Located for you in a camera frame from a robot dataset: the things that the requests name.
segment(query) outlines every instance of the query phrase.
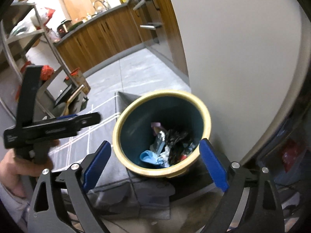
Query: yellow bin rim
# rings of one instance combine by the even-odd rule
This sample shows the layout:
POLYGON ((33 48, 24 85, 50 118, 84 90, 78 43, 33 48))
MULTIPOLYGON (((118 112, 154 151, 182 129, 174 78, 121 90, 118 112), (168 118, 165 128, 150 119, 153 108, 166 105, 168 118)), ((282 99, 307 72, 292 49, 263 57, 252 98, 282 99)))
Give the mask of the yellow bin rim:
POLYGON ((145 103, 146 101, 149 101, 154 98, 158 97, 164 97, 164 96, 172 96, 172 97, 178 97, 181 99, 184 99, 190 103, 192 103, 200 112, 201 117, 203 119, 203 134, 202 138, 207 138, 209 139, 210 133, 211 133, 211 116, 210 113, 205 106, 205 104, 195 95, 184 92, 184 91, 179 91, 179 90, 159 90, 159 91, 154 91, 148 94, 145 94, 132 102, 120 115, 113 131, 112 135, 112 144, 113 144, 113 149, 114 152, 119 159, 119 161, 129 170, 143 175, 147 177, 175 177, 177 175, 180 175, 184 172, 187 171, 188 167, 193 164, 199 157, 200 152, 199 152, 199 146, 196 147, 196 149, 187 157, 185 160, 181 161, 180 163, 170 166, 167 168, 162 168, 162 169, 149 169, 149 168, 144 168, 138 165, 135 165, 133 162, 131 162, 123 153, 122 148, 121 148, 121 143, 120 143, 120 134, 121 134, 121 129, 123 127, 123 124, 127 117, 133 112, 134 109, 136 109, 138 106, 141 104, 145 103))

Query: blue gripper pad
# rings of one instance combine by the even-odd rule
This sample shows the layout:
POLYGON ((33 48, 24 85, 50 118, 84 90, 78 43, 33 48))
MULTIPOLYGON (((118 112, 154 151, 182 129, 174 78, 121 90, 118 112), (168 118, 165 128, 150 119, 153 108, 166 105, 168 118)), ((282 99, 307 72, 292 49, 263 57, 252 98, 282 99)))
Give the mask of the blue gripper pad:
POLYGON ((215 185, 225 192, 228 188, 227 172, 213 152, 213 147, 207 139, 202 139, 199 151, 206 168, 215 185))
POLYGON ((97 151, 94 153, 95 157, 89 164, 89 167, 84 172, 83 189, 85 192, 95 188, 110 156, 111 156, 111 145, 107 141, 103 141, 97 151))

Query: trash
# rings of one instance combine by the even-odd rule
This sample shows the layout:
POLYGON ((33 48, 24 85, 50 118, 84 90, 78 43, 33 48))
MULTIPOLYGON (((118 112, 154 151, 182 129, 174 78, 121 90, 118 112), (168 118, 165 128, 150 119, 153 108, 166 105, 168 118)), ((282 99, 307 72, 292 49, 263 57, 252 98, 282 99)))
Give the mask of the trash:
POLYGON ((159 122, 151 123, 151 128, 153 129, 154 136, 156 136, 161 130, 167 133, 166 129, 163 128, 159 122))
POLYGON ((154 122, 151 128, 156 138, 149 150, 140 154, 143 162, 166 168, 185 160, 197 147, 190 133, 178 127, 166 131, 161 123, 154 122))
POLYGON ((188 149, 192 143, 192 137, 187 131, 171 129, 167 132, 166 144, 170 148, 169 164, 176 165, 180 162, 185 149, 188 149))
POLYGON ((152 151, 144 151, 140 154, 139 159, 143 162, 146 162, 148 164, 152 164, 155 166, 163 166, 164 165, 164 160, 160 156, 158 157, 154 152, 152 151))
POLYGON ((187 158, 187 155, 184 154, 184 155, 181 156, 180 161, 183 161, 183 160, 185 160, 186 158, 187 158))
POLYGON ((160 154, 160 156, 161 156, 161 157, 163 158, 163 160, 164 160, 163 166, 164 166, 164 167, 169 167, 170 164, 169 164, 169 147, 168 147, 168 146, 165 146, 164 152, 162 152, 162 153, 160 154))
POLYGON ((158 157, 160 156, 160 153, 162 152, 164 146, 165 146, 165 133, 164 131, 159 131, 155 138, 155 142, 150 146, 150 150, 154 152, 158 157))

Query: dark countertop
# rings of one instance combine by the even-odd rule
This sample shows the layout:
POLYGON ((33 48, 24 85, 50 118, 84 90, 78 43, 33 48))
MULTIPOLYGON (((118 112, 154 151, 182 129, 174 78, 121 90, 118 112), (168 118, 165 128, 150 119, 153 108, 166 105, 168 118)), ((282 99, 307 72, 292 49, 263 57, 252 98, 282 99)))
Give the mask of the dark countertop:
POLYGON ((100 18, 100 17, 102 17, 102 16, 104 16, 104 15, 107 15, 107 14, 110 13, 110 12, 113 12, 113 11, 119 9, 119 8, 123 8, 123 7, 127 6, 128 3, 129 3, 130 1, 131 1, 131 0, 127 0, 125 3, 123 3, 123 4, 119 5, 119 6, 116 6, 116 7, 114 7, 114 8, 111 8, 111 9, 105 11, 105 12, 99 13, 96 17, 93 17, 92 19, 90 19, 90 20, 86 21, 85 23, 79 25, 79 26, 78 26, 77 28, 75 28, 73 31, 71 31, 71 32, 69 32, 68 34, 66 34, 66 36, 64 36, 60 41, 58 41, 58 42, 55 43, 54 45, 55 45, 55 46, 60 45, 62 42, 64 42, 67 38, 69 38, 72 34, 74 34, 75 32, 77 32, 77 31, 80 30, 81 28, 83 28, 83 27, 85 27, 86 25, 88 25, 89 23, 91 23, 91 22, 97 20, 98 18, 100 18))

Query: shelf rack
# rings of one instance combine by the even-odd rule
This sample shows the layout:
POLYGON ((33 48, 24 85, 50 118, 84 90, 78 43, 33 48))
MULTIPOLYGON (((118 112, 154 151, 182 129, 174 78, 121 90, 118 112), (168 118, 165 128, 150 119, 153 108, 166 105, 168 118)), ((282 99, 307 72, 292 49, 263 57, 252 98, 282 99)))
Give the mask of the shelf rack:
MULTIPOLYGON (((7 62, 11 69, 16 74, 19 83, 22 83, 22 74, 16 65, 15 60, 20 58, 25 59, 25 54, 29 51, 32 45, 41 37, 44 36, 46 42, 48 43, 50 49, 52 50, 54 56, 56 57, 58 63, 60 64, 60 68, 57 69, 54 74, 51 76, 49 80, 47 80, 39 89, 37 94, 37 105, 38 107, 50 118, 53 118, 54 115, 44 107, 44 105, 40 102, 40 97, 43 93, 47 90, 47 87, 51 84, 51 82, 56 78, 56 76, 61 72, 64 71, 66 75, 71 80, 72 84, 75 88, 78 88, 78 84, 72 78, 68 67, 66 66, 65 62, 59 55, 57 49, 53 45, 51 39, 47 35, 45 27, 43 26, 43 22, 39 16, 38 10, 36 8, 35 3, 26 3, 26 2, 17 2, 12 3, 9 7, 8 11, 4 19, 0 22, 0 63, 7 62), (6 32, 11 32, 12 29, 21 21, 23 20, 27 14, 32 10, 35 10, 36 18, 40 25, 40 30, 36 30, 30 33, 22 33, 16 36, 12 36, 7 38, 6 32)), ((13 114, 10 109, 7 107, 5 102, 0 98, 0 104, 3 108, 8 112, 9 116, 15 120, 15 114, 13 114)))

